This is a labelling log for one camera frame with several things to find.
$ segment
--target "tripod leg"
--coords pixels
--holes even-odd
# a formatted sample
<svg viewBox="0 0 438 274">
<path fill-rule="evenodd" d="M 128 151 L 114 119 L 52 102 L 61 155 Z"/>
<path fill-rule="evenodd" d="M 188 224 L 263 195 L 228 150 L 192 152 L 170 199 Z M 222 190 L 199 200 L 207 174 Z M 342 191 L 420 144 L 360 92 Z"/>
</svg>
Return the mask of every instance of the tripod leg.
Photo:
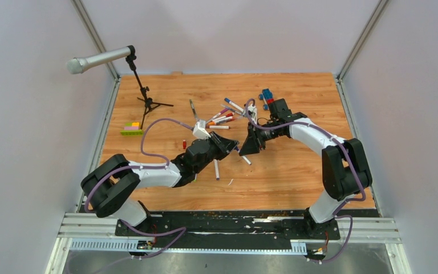
<svg viewBox="0 0 438 274">
<path fill-rule="evenodd" d="M 159 106 L 168 106 L 168 107 L 173 107 L 173 104 L 164 104 L 164 103 L 156 103 L 153 102 L 154 104 L 158 104 Z"/>
<path fill-rule="evenodd" d="M 145 115 L 147 114 L 147 108 L 144 110 L 144 115 L 142 116 L 142 124 L 140 124 L 140 129 L 143 129 L 143 123 L 145 122 Z"/>
</svg>

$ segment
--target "metal frame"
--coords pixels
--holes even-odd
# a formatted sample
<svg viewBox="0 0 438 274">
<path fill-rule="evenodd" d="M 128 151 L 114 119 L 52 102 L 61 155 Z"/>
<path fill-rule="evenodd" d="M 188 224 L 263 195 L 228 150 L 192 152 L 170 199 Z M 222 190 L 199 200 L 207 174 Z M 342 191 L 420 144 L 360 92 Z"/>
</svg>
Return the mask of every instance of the metal frame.
<svg viewBox="0 0 438 274">
<path fill-rule="evenodd" d="M 100 162 L 102 156 L 102 148 L 105 144 L 105 137 L 107 136 L 108 125 L 110 124 L 110 119 L 112 116 L 113 108 L 115 106 L 116 96 L 118 94 L 118 88 L 120 87 L 121 79 L 115 80 L 115 85 L 112 92 L 110 93 L 110 98 L 108 100 L 107 109 L 103 117 L 103 123 L 96 141 L 95 149 L 93 150 L 93 156 L 90 161 L 90 167 L 88 168 L 87 174 L 96 169 Z M 82 204 L 84 198 L 84 193 L 81 191 L 80 199 L 76 202 L 76 212 Z M 63 273 L 64 265 L 68 257 L 68 252 L 72 243 L 72 238 L 70 237 L 57 237 L 54 244 L 50 260 L 46 267 L 46 274 L 61 274 Z"/>
<path fill-rule="evenodd" d="M 342 80 L 345 78 L 345 75 L 348 73 L 348 70 L 350 69 L 353 61 L 355 60 L 356 56 L 358 55 L 358 52 L 362 49 L 363 44 L 367 40 L 368 36 L 370 35 L 370 32 L 374 28 L 375 24 L 377 23 L 378 19 L 382 15 L 383 11 L 385 10 L 387 4 L 389 3 L 389 0 L 379 0 L 377 3 L 377 6 L 374 9 L 374 12 L 372 15 L 370 15 L 370 18 L 367 21 L 367 24 L 362 30 L 362 33 L 360 34 L 360 37 L 358 38 L 357 42 L 355 43 L 352 51 L 348 55 L 347 60 L 345 61 L 345 64 L 343 64 L 342 69 L 340 70 L 340 73 L 338 74 L 338 79 Z"/>
<path fill-rule="evenodd" d="M 85 28 L 87 29 L 94 45 L 99 52 L 105 52 L 105 47 L 101 41 L 96 29 L 94 28 L 86 9 L 81 0 L 71 0 L 76 12 L 80 16 Z M 374 12 L 370 16 L 368 23 L 363 29 L 359 39 L 355 46 L 351 50 L 348 58 L 346 59 L 340 73 L 335 77 L 336 86 L 339 91 L 340 98 L 346 113 L 348 123 L 350 125 L 353 136 L 358 136 L 358 129 L 356 123 L 350 111 L 350 103 L 348 97 L 345 94 L 343 79 L 348 73 L 353 61 L 357 57 L 359 51 L 364 45 L 366 39 L 371 33 L 373 27 L 384 11 L 389 0 L 379 0 Z M 107 112 L 103 120 L 102 128 L 98 136 L 97 145 L 93 153 L 93 157 L 90 163 L 89 172 L 98 166 L 102 148 L 105 140 L 105 136 L 108 130 L 110 117 L 113 107 L 115 105 L 115 99 L 117 96 L 120 75 L 117 73 L 112 63 L 107 64 L 107 68 L 112 77 L 116 80 L 113 92 L 111 93 Z M 81 204 L 83 196 L 79 200 L 78 204 Z M 269 217 L 272 218 L 301 218 L 301 217 Z M 97 218 L 94 214 L 86 213 L 66 213 L 60 227 L 58 236 L 50 261 L 46 268 L 48 274 L 61 274 L 66 264 L 67 255 L 70 250 L 109 250 L 109 251 L 135 251 L 130 245 L 137 240 L 152 240 L 151 237 L 121 237 L 115 236 L 115 225 L 117 220 L 112 217 Z M 340 229 L 340 236 L 342 239 L 346 236 L 349 229 L 349 220 L 338 220 L 338 227 Z M 237 253 L 237 254 L 276 254 L 276 255 L 300 255 L 306 249 L 306 244 L 321 243 L 322 240 L 292 240 L 291 249 L 287 250 L 246 250 L 246 249 L 183 249 L 183 248 L 171 248 L 168 252 L 181 252 L 181 253 Z M 386 245 L 387 252 L 389 254 L 390 263 L 395 274 L 397 273 L 411 273 L 408 261 L 405 256 L 402 241 L 400 239 L 399 232 L 396 228 L 395 221 L 392 218 L 364 218 L 355 217 L 352 235 L 350 243 L 383 243 Z"/>
</svg>

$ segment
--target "tripod stand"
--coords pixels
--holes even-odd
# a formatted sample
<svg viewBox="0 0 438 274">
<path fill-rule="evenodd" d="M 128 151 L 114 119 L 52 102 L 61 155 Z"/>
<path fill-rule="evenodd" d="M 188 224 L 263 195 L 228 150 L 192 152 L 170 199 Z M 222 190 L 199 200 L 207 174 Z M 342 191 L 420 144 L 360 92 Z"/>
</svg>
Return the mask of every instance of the tripod stand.
<svg viewBox="0 0 438 274">
<path fill-rule="evenodd" d="M 137 82 L 139 83 L 140 92 L 142 93 L 143 99 L 139 98 L 139 97 L 137 97 L 137 99 L 145 103 L 144 115 L 142 117 L 142 123 L 140 124 L 140 129 L 142 129 L 143 123 L 145 121 L 145 116 L 147 114 L 149 114 L 154 109 L 156 109 L 160 106 L 173 107 L 173 105 L 154 102 L 151 97 L 147 96 L 147 91 L 149 91 L 150 89 L 148 87 L 142 86 L 139 75 L 137 74 L 137 67 L 135 66 L 135 64 L 133 62 L 135 59 L 137 59 L 137 56 L 135 56 L 135 48 L 133 46 L 128 46 L 128 47 L 130 48 L 130 55 L 125 57 L 125 60 L 127 61 L 130 69 L 133 71 L 133 74 L 135 74 L 135 78 L 137 79 Z"/>
</svg>

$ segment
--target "white wall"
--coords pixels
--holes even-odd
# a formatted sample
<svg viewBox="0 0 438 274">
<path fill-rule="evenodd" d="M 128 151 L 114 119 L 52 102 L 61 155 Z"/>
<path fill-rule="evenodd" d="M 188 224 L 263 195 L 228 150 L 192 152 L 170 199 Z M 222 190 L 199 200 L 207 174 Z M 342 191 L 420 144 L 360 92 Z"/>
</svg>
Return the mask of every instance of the white wall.
<svg viewBox="0 0 438 274">
<path fill-rule="evenodd" d="M 0 273 L 43 273 L 79 198 L 112 79 L 70 1 L 0 1 Z"/>
<path fill-rule="evenodd" d="M 438 273 L 438 1 L 391 1 L 345 84 L 380 207 Z"/>
<path fill-rule="evenodd" d="M 378 0 L 84 0 L 140 73 L 339 72 Z M 121 74 L 131 71 L 114 62 Z"/>
</svg>

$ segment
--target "pen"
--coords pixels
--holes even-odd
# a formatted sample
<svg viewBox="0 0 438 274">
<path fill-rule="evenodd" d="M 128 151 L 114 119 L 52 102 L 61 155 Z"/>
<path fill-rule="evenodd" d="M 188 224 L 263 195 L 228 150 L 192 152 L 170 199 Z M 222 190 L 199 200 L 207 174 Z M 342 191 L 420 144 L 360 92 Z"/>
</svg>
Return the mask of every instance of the pen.
<svg viewBox="0 0 438 274">
<path fill-rule="evenodd" d="M 235 147 L 234 148 L 236 151 L 237 151 L 237 153 L 239 153 L 239 148 L 238 147 Z M 248 165 L 250 165 L 251 166 L 251 161 L 246 157 L 246 156 L 241 156 L 243 159 L 244 159 L 244 161 L 246 161 L 246 163 L 248 163 Z"/>
<path fill-rule="evenodd" d="M 192 113 L 194 113 L 194 118 L 196 121 L 199 121 L 199 117 L 197 117 L 196 109 L 194 108 L 194 104 L 192 103 L 192 99 L 189 99 L 190 107 L 192 108 Z"/>
<path fill-rule="evenodd" d="M 209 123 L 210 121 L 214 120 L 215 118 L 219 117 L 219 115 L 225 113 L 228 109 L 225 108 L 223 110 L 221 110 L 221 112 L 219 112 L 218 114 L 215 114 L 214 116 L 212 116 L 212 118 L 210 118 L 209 120 L 206 121 L 206 123 Z"/>
<path fill-rule="evenodd" d="M 238 111 L 244 112 L 242 107 L 236 105 L 233 101 L 229 100 L 228 98 L 224 98 L 224 101 L 228 102 L 231 106 L 237 108 Z"/>
<path fill-rule="evenodd" d="M 227 115 L 225 115 L 225 116 L 221 116 L 221 117 L 218 117 L 218 118 L 215 118 L 215 119 L 212 119 L 212 121 L 218 121 L 218 120 L 222 120 L 222 119 L 224 119 L 224 118 L 227 118 L 227 117 L 231 117 L 231 116 L 233 116 L 234 114 L 233 113 L 229 113 L 229 114 L 227 114 Z"/>
<path fill-rule="evenodd" d="M 214 159 L 214 168 L 216 169 L 216 180 L 219 181 L 219 161 Z"/>
<path fill-rule="evenodd" d="M 232 122 L 235 119 L 236 119 L 235 117 L 227 117 L 227 118 L 225 118 L 223 120 L 219 120 L 218 122 L 216 122 L 216 126 L 219 126 L 220 124 Z"/>
<path fill-rule="evenodd" d="M 230 111 L 232 111 L 232 112 L 234 112 L 234 113 L 237 113 L 237 114 L 239 114 L 239 115 L 241 115 L 241 116 L 244 116 L 244 114 L 243 114 L 242 112 L 239 112 L 239 111 L 237 111 L 237 110 L 235 110 L 235 109 L 233 109 L 233 108 L 230 108 L 230 107 L 228 107 L 228 106 L 224 106 L 223 104 L 221 104 L 221 106 L 227 108 L 228 110 L 230 110 Z"/>
<path fill-rule="evenodd" d="M 224 123 L 227 123 L 227 122 L 230 122 L 230 121 L 233 121 L 233 120 L 235 120 L 234 117 L 226 117 L 226 118 L 223 118 L 221 120 L 215 120 L 215 121 L 209 122 L 207 125 L 209 125 L 209 126 L 219 126 L 220 124 L 224 124 Z"/>
<path fill-rule="evenodd" d="M 217 130 L 228 130 L 229 126 L 207 126 L 207 128 L 217 129 Z"/>
</svg>

